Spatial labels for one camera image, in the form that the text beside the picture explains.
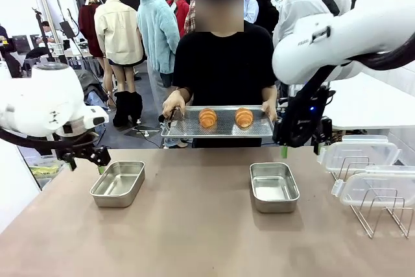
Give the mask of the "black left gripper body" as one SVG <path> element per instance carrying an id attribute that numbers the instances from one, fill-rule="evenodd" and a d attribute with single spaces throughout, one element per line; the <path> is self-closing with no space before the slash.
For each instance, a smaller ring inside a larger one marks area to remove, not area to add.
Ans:
<path id="1" fill-rule="evenodd" d="M 86 132 L 74 137 L 60 137 L 56 141 L 59 143 L 59 147 L 55 150 L 56 156 L 63 158 L 66 154 L 76 153 L 76 151 L 81 151 L 86 147 L 92 147 L 98 139 L 99 135 L 96 132 Z"/>

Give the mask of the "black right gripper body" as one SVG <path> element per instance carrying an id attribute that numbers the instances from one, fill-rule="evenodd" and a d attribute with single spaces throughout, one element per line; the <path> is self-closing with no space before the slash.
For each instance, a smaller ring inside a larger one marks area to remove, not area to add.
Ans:
<path id="1" fill-rule="evenodd" d="M 274 123 L 272 139 L 280 146 L 305 145 L 320 126 L 328 100 L 328 88 L 318 88 L 313 95 L 300 90 L 288 101 L 283 117 Z"/>

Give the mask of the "person's left hand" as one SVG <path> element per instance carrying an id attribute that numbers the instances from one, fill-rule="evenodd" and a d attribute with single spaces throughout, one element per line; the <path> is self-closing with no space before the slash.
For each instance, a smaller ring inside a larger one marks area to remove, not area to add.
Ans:
<path id="1" fill-rule="evenodd" d="M 261 110 L 268 116 L 268 118 L 274 122 L 278 120 L 278 115 L 276 111 L 276 100 L 269 99 L 264 101 L 261 107 Z"/>

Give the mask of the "person's right hand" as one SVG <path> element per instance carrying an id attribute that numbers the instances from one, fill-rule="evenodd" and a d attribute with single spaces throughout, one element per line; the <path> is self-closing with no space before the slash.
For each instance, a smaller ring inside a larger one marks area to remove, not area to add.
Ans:
<path id="1" fill-rule="evenodd" d="M 163 116 L 168 118 L 175 109 L 178 108 L 180 113 L 184 115 L 185 112 L 185 100 L 180 90 L 173 91 L 163 103 Z"/>

